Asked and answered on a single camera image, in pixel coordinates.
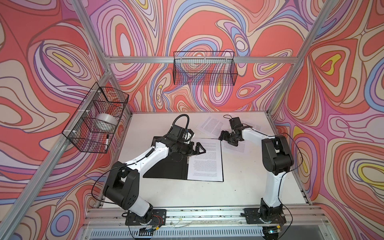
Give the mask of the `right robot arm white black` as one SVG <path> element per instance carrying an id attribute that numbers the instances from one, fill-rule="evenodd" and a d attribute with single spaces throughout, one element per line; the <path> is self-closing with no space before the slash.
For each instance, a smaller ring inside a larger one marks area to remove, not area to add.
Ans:
<path id="1" fill-rule="evenodd" d="M 252 126 L 241 122 L 239 117 L 229 119 L 231 131 L 221 131 L 220 141 L 226 141 L 229 145 L 237 147 L 239 142 L 248 141 L 261 147 L 262 162 L 268 171 L 266 190 L 261 198 L 261 204 L 256 217 L 263 223 L 271 223 L 278 219 L 284 219 L 283 203 L 281 201 L 281 189 L 287 173 L 294 164 L 292 152 L 286 137 L 282 135 L 268 135 L 257 131 Z"/>

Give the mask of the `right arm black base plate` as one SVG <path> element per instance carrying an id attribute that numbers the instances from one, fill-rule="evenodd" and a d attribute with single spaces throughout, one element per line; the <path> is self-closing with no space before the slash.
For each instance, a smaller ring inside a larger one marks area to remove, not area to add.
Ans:
<path id="1" fill-rule="evenodd" d="M 284 225 L 287 222 L 283 210 L 279 207 L 245 208 L 241 216 L 246 218 L 247 224 Z"/>

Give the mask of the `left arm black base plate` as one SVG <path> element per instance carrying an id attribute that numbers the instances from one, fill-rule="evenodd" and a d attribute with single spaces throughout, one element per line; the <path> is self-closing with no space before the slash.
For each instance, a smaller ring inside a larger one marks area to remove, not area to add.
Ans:
<path id="1" fill-rule="evenodd" d="M 166 209 L 154 209 L 149 211 L 143 217 L 133 213 L 123 213 L 122 216 L 126 219 L 126 226 L 152 226 L 161 227 L 166 223 L 167 210 Z"/>

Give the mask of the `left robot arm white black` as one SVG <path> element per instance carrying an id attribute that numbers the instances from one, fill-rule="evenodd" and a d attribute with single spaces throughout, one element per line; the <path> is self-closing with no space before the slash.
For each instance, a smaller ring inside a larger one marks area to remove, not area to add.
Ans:
<path id="1" fill-rule="evenodd" d="M 103 189 L 103 195 L 123 210 L 128 210 L 149 223 L 153 218 L 153 206 L 139 195 L 140 177 L 156 164 L 170 157 L 187 160 L 191 156 L 206 153 L 201 143 L 192 142 L 192 130 L 173 124 L 162 137 L 154 137 L 151 147 L 128 163 L 116 162 Z"/>

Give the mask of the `orange and black folder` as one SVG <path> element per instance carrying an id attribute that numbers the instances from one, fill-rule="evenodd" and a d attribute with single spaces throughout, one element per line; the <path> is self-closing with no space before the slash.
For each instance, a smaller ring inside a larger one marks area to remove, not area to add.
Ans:
<path id="1" fill-rule="evenodd" d="M 187 180 L 190 157 L 171 154 L 169 157 L 156 163 L 143 177 L 149 179 Z"/>

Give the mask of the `printed paper sheet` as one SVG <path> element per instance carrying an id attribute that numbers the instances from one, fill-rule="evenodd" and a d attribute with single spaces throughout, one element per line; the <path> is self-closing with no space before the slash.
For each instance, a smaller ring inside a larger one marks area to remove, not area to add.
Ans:
<path id="1" fill-rule="evenodd" d="M 221 141 L 217 139 L 196 139 L 206 150 L 204 154 L 189 158 L 187 180 L 223 182 L 223 159 Z"/>
<path id="2" fill-rule="evenodd" d="M 222 131 L 226 130 L 226 123 L 215 118 L 215 117 L 208 117 L 206 120 L 204 120 L 201 124 L 198 125 L 198 130 L 210 135 L 211 137 L 218 138 Z"/>
<path id="3" fill-rule="evenodd" d="M 223 150 L 229 154 L 237 156 L 246 156 L 251 153 L 252 147 L 260 148 L 262 139 L 265 139 L 267 135 L 257 131 L 251 125 L 245 124 L 242 130 L 242 137 L 244 141 L 239 142 L 237 147 L 229 145 L 226 141 L 222 141 Z"/>

